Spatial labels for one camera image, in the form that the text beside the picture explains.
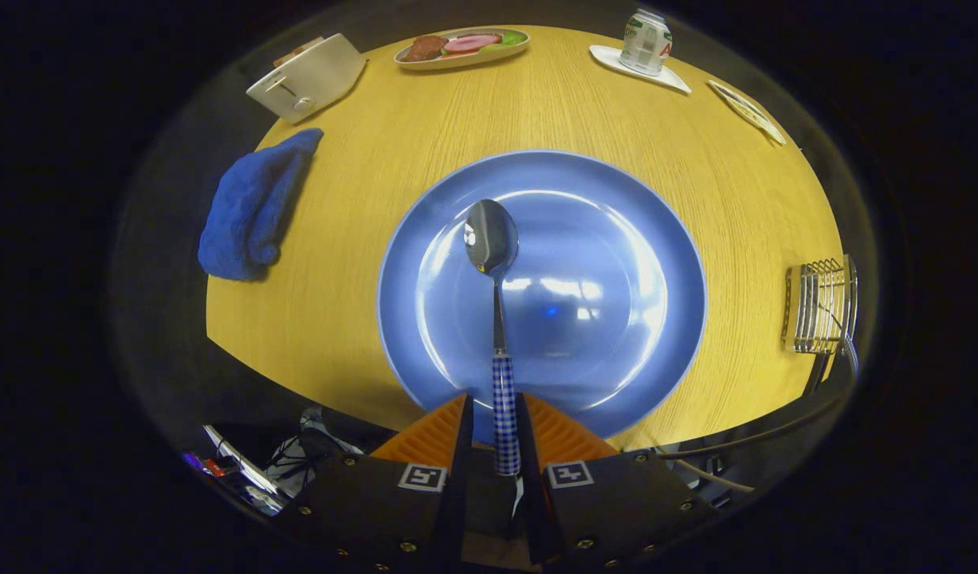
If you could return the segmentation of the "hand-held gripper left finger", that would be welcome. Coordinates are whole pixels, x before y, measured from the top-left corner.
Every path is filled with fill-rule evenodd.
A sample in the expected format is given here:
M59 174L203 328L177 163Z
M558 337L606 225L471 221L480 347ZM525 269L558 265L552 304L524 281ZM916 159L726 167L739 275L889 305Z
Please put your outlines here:
M277 529L336 571L455 571L473 397L459 395L371 454L326 458Z

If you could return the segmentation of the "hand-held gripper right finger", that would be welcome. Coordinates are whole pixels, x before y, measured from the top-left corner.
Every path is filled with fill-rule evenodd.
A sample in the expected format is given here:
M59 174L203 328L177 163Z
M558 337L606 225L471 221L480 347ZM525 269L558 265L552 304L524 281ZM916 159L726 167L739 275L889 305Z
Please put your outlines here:
M716 516L652 451L620 453L528 393L516 420L528 550L544 571L641 571Z

